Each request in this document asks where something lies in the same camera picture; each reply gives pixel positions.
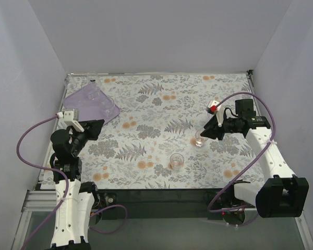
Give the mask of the clear faceted tumbler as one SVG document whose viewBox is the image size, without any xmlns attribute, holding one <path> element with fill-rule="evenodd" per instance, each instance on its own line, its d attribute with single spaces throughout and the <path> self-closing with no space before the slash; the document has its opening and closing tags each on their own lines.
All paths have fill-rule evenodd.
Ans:
<svg viewBox="0 0 313 250">
<path fill-rule="evenodd" d="M 110 97 L 105 97 L 101 99 L 101 112 L 102 114 L 109 118 L 114 112 L 115 104 L 114 100 Z"/>
</svg>

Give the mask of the clear ribbed tumbler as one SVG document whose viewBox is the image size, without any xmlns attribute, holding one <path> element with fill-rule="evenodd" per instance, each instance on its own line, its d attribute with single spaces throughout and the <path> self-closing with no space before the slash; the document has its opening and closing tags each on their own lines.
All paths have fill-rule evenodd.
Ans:
<svg viewBox="0 0 313 250">
<path fill-rule="evenodd" d="M 89 100 L 95 100 L 100 97 L 100 88 L 95 83 L 89 83 L 85 88 L 85 95 Z"/>
</svg>

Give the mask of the labelled champagne flute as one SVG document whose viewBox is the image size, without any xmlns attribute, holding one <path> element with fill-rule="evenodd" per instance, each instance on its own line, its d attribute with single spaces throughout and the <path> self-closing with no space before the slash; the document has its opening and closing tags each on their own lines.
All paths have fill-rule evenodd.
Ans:
<svg viewBox="0 0 313 250">
<path fill-rule="evenodd" d="M 94 72 L 90 72 L 87 74 L 87 78 L 88 78 L 89 83 L 93 86 L 93 88 L 95 90 L 98 90 L 99 82 L 100 82 L 99 76 Z"/>
</svg>

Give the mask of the tall plain flute glass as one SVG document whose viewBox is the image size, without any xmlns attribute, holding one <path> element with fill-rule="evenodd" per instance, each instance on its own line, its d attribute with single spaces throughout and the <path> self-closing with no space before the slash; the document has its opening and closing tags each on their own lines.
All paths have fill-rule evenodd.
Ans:
<svg viewBox="0 0 313 250">
<path fill-rule="evenodd" d="M 67 91 L 76 92 L 78 84 L 72 74 L 68 74 L 65 79 L 65 88 Z"/>
</svg>

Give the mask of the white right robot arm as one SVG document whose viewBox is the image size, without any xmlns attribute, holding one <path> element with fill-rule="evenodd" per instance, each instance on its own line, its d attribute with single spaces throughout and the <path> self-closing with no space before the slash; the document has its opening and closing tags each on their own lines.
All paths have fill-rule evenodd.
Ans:
<svg viewBox="0 0 313 250">
<path fill-rule="evenodd" d="M 226 115 L 226 108 L 217 101 L 210 101 L 206 108 L 211 119 L 204 126 L 201 137 L 223 140 L 229 134 L 241 134 L 255 152 L 251 165 L 258 163 L 264 176 L 264 185 L 242 181 L 237 175 L 208 205 L 214 213 L 214 203 L 224 194 L 230 195 L 230 209 L 235 209 L 233 201 L 243 201 L 256 208 L 262 218 L 300 217 L 309 190 L 306 178 L 298 177 L 284 160 L 274 140 L 275 126 L 271 119 L 257 115 L 252 99 L 235 102 L 235 117 Z"/>
</svg>

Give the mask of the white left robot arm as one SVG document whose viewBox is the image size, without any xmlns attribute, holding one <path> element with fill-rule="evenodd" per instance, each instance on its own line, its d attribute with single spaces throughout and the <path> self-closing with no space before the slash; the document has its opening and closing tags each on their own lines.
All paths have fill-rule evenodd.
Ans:
<svg viewBox="0 0 313 250">
<path fill-rule="evenodd" d="M 81 183 L 82 161 L 79 153 L 88 141 L 96 141 L 104 120 L 82 123 L 83 131 L 73 126 L 51 135 L 50 164 L 55 169 L 56 203 L 55 228 L 51 249 L 90 249 L 88 224 L 91 209 L 98 206 L 100 196 L 94 182 Z"/>
</svg>

